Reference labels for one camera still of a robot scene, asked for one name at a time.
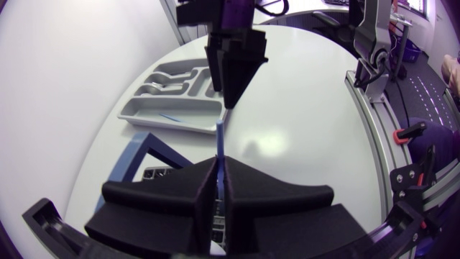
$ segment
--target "floor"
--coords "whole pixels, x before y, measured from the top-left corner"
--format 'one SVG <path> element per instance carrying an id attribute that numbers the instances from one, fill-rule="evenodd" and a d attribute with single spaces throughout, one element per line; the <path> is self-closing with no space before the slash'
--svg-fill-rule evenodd
<path id="1" fill-rule="evenodd" d="M 348 22 L 348 13 L 346 12 L 325 13 L 340 23 Z M 315 33 L 319 33 L 315 28 L 324 26 L 311 14 L 281 18 L 268 24 L 296 27 Z M 448 127 L 450 130 L 457 130 L 452 114 L 443 99 L 446 84 L 428 65 L 428 57 L 422 53 L 415 63 L 403 62 L 402 64 L 408 73 L 407 77 L 404 80 L 398 80 L 398 83 L 401 87 L 408 116 L 431 120 Z M 400 122 L 405 122 L 405 110 L 396 83 L 388 82 L 386 91 L 396 117 Z"/>
<path id="2" fill-rule="evenodd" d="M 398 83 L 409 117 L 431 120 L 450 130 L 457 130 L 451 111 L 443 99 L 446 84 L 428 65 L 428 57 L 421 54 L 415 63 L 404 62 L 403 65 L 408 76 L 404 80 L 398 80 Z M 396 83 L 388 82 L 386 91 L 398 120 L 406 120 Z"/>

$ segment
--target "blue plastic piece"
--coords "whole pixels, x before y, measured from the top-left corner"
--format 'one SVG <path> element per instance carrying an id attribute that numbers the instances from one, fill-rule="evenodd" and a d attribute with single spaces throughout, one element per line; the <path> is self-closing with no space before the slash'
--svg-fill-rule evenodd
<path id="1" fill-rule="evenodd" d="M 218 198 L 224 200 L 224 123 L 219 119 L 216 123 L 216 127 Z"/>
<path id="2" fill-rule="evenodd" d="M 116 162 L 114 169 L 110 173 L 109 181 L 132 181 L 147 153 L 175 169 L 192 165 L 189 160 L 150 132 L 139 132 L 133 136 L 131 142 L 129 142 Z M 96 205 L 96 211 L 103 204 L 104 198 L 101 195 Z"/>

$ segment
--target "blue object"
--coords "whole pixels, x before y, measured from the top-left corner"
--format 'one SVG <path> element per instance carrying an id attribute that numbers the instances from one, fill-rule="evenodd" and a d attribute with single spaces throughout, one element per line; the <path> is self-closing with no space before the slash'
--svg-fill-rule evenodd
<path id="1" fill-rule="evenodd" d="M 116 162 L 114 169 L 110 173 L 109 181 L 132 181 L 147 153 L 175 169 L 192 165 L 189 160 L 150 132 L 139 132 L 133 136 L 131 142 L 129 142 Z M 104 198 L 101 195 L 96 205 L 96 211 L 103 204 Z"/>
<path id="2" fill-rule="evenodd" d="M 397 43 L 395 52 L 398 54 L 401 48 L 401 39 L 402 37 L 397 36 Z M 411 40 L 407 40 L 405 43 L 404 55 L 402 56 L 402 61 L 414 63 L 417 61 L 418 56 L 422 53 L 422 50 L 417 47 Z"/>
<path id="3" fill-rule="evenodd" d="M 217 130 L 216 130 L 217 161 L 218 161 L 217 188 L 218 188 L 218 198 L 223 201 L 224 200 L 224 123 L 219 119 L 216 123 L 216 127 L 217 127 Z"/>
<path id="4" fill-rule="evenodd" d="M 175 121 L 175 122 L 183 122 L 183 121 L 181 121 L 180 119 L 176 119 L 176 118 L 174 118 L 174 117 L 171 117 L 171 116 L 169 116 L 169 115 L 166 115 L 166 114 L 159 114 L 159 115 L 163 116 L 164 118 L 167 118 L 167 119 L 173 120 L 173 121 Z"/>

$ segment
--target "black cable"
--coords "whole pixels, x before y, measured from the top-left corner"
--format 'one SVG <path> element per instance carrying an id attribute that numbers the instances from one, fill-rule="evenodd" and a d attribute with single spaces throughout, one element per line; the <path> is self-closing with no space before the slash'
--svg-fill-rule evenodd
<path id="1" fill-rule="evenodd" d="M 388 70 L 388 72 L 391 73 L 391 70 L 390 70 L 387 66 L 385 66 L 385 67 L 386 67 L 386 69 Z M 404 108 L 405 118 L 406 118 L 406 120 L 407 120 L 407 122 L 408 122 L 408 127 L 410 127 L 408 109 L 405 107 L 405 101 L 404 101 L 403 92 L 401 91 L 401 86 L 400 86 L 400 84 L 397 83 L 397 77 L 395 77 L 395 83 L 396 83 L 396 86 L 397 86 L 398 91 L 400 92 L 402 107 Z"/>
<path id="2" fill-rule="evenodd" d="M 256 9 L 261 11 L 262 13 L 266 15 L 270 15 L 271 17 L 280 17 L 282 15 L 285 15 L 289 11 L 289 2 L 288 0 L 282 0 L 284 7 L 282 8 L 282 11 L 279 14 L 275 14 L 272 12 L 267 11 L 264 7 L 260 6 L 259 4 L 256 4 Z"/>
<path id="3" fill-rule="evenodd" d="M 397 83 L 397 79 L 395 79 L 395 83 L 396 83 L 397 89 L 399 90 L 400 95 L 401 95 L 402 107 L 404 108 L 405 118 L 406 118 L 407 121 L 408 121 L 408 127 L 410 127 L 409 114 L 408 114 L 408 110 L 407 110 L 406 107 L 405 107 L 405 101 L 404 101 L 403 93 L 402 93 L 402 91 L 401 91 L 401 86 L 400 86 L 400 84 Z"/>
<path id="4" fill-rule="evenodd" d="M 364 81 L 364 82 L 361 82 L 359 79 L 357 79 L 355 82 L 354 82 L 354 87 L 362 87 L 362 86 L 365 86 L 367 84 L 370 84 L 374 81 L 376 81 L 377 79 L 380 78 L 380 76 L 383 75 L 383 73 L 385 72 L 385 59 L 382 59 L 382 66 L 380 67 L 380 71 L 377 75 L 375 75 L 373 78 L 370 78 L 369 80 L 367 81 Z"/>

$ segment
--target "black bracket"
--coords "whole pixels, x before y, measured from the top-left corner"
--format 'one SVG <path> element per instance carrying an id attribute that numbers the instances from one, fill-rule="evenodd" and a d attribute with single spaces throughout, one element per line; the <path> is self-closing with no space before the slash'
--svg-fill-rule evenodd
<path id="1" fill-rule="evenodd" d="M 409 196 L 410 192 L 426 189 L 436 184 L 436 174 L 433 172 L 435 148 L 431 145 L 426 155 L 419 163 L 396 168 L 390 172 L 393 201 L 397 202 Z"/>
<path id="2" fill-rule="evenodd" d="M 423 192 L 436 184 L 436 174 L 433 172 L 435 148 L 431 145 L 426 155 L 419 163 L 396 168 L 390 172 L 390 183 L 393 191 L 393 202 L 404 201 L 420 215 L 420 237 L 435 236 L 439 233 L 440 224 L 436 220 L 437 207 L 423 211 Z"/>

